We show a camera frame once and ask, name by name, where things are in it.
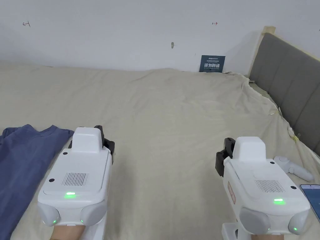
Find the green led light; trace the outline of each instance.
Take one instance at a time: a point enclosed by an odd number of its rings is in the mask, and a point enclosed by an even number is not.
[[[274,201],[273,204],[275,204],[275,205],[285,205],[285,202],[277,202],[277,201]]]
[[[65,195],[64,198],[76,198],[76,195]]]

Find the blue poster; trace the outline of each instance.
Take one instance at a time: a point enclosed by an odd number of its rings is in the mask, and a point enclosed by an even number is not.
[[[222,73],[226,56],[202,55],[199,72]]]

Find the speaker grille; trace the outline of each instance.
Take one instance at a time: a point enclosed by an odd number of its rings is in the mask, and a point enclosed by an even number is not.
[[[277,180],[256,180],[258,187],[265,193],[283,193],[285,189]]]
[[[62,185],[83,187],[87,182],[88,175],[84,172],[67,172]]]

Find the white wall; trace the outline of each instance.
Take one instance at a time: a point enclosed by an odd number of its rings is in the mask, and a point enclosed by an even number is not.
[[[246,74],[265,25],[320,57],[319,10],[319,0],[0,0],[0,61],[198,71],[201,55],[226,55],[224,71]]]

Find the wrinkled fabric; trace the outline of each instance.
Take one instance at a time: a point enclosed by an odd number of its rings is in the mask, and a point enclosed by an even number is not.
[[[4,129],[0,136],[1,240],[10,239],[50,162],[72,134],[54,125],[41,132],[31,125]]]
[[[0,102],[10,102],[0,104],[0,112],[10,112],[0,124],[99,124],[116,143],[105,240],[221,240],[222,224],[235,222],[215,170],[226,137],[258,136],[268,158],[286,156],[310,171],[313,183],[320,180],[315,155],[295,143],[277,107],[242,75],[11,65],[0,66],[0,79]],[[37,194],[12,240],[50,238],[53,228],[42,223],[36,204]],[[310,212],[306,232],[285,240],[319,236]]]

